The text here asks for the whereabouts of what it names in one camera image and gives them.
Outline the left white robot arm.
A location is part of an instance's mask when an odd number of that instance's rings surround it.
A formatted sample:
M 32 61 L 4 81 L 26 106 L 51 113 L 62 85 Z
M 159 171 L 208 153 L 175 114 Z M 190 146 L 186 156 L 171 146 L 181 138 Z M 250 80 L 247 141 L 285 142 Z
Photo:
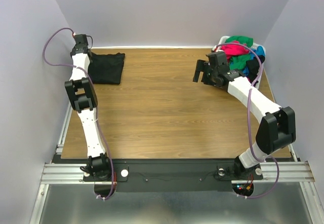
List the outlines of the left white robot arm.
M 87 144 L 87 164 L 81 170 L 95 180 L 110 180 L 112 170 L 110 158 L 104 146 L 104 140 L 98 127 L 98 100 L 88 67 L 91 63 L 88 36 L 72 34 L 75 45 L 70 52 L 72 74 L 64 87 L 70 105 L 82 123 Z

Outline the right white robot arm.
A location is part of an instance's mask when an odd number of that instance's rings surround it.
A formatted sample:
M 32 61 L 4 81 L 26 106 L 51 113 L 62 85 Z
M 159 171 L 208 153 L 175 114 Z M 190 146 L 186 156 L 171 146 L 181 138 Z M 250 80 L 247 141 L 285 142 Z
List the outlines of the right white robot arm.
M 254 116 L 259 123 L 256 139 L 250 140 L 249 148 L 234 159 L 234 175 L 245 178 L 267 157 L 295 142 L 295 112 L 264 96 L 240 70 L 230 69 L 224 52 L 213 52 L 207 57 L 208 60 L 196 62 L 192 80 L 225 89 L 246 106 L 248 116 Z

